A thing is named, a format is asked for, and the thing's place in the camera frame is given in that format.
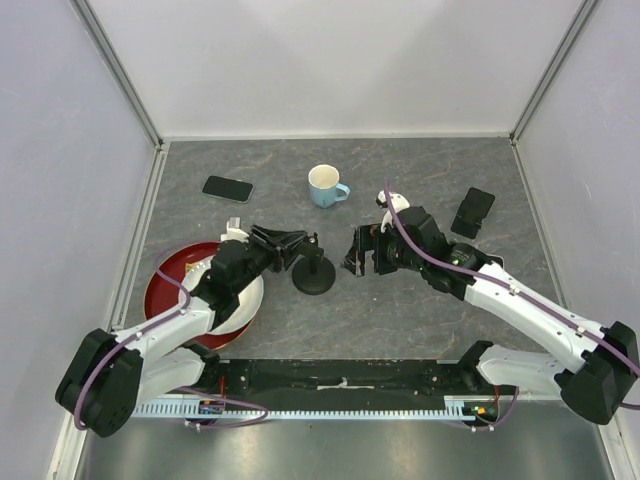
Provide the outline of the black round-base phone stand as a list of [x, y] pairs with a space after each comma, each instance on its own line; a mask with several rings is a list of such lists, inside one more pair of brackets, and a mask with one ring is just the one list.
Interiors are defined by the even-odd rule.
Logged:
[[324, 249], [319, 246], [318, 234], [314, 232], [306, 237], [296, 247], [295, 253], [300, 259], [291, 274], [294, 286], [306, 295], [328, 292], [335, 283], [336, 270], [325, 256]]

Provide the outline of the black phone clear case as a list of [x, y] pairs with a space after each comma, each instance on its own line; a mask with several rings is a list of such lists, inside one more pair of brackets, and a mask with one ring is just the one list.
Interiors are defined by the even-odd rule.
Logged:
[[211, 175], [205, 181], [201, 192], [204, 195], [229, 200], [236, 203], [246, 203], [251, 198], [254, 185], [249, 182]]

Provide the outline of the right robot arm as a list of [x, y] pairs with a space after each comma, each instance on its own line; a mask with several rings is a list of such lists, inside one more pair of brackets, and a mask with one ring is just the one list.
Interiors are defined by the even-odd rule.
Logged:
[[492, 384], [556, 395], [580, 417], [606, 425], [639, 378], [630, 327], [604, 326], [538, 294], [506, 272], [498, 257], [447, 240], [421, 207], [393, 201], [381, 222], [356, 227], [343, 265], [362, 276], [367, 256], [375, 273], [415, 271], [435, 290], [495, 315], [543, 347], [531, 353], [476, 342], [471, 360], [457, 371], [469, 393]]

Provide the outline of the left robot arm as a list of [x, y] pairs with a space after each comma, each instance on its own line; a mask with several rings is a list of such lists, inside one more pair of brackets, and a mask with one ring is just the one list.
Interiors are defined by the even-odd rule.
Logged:
[[180, 303], [118, 334], [95, 329], [84, 337], [56, 402], [78, 430], [106, 438], [138, 405], [160, 395], [189, 386], [211, 392], [220, 371], [197, 338], [227, 322], [249, 323], [262, 303], [262, 273], [288, 270], [298, 256], [319, 250], [317, 236], [304, 230], [243, 231], [229, 223], [196, 285], [178, 286]]

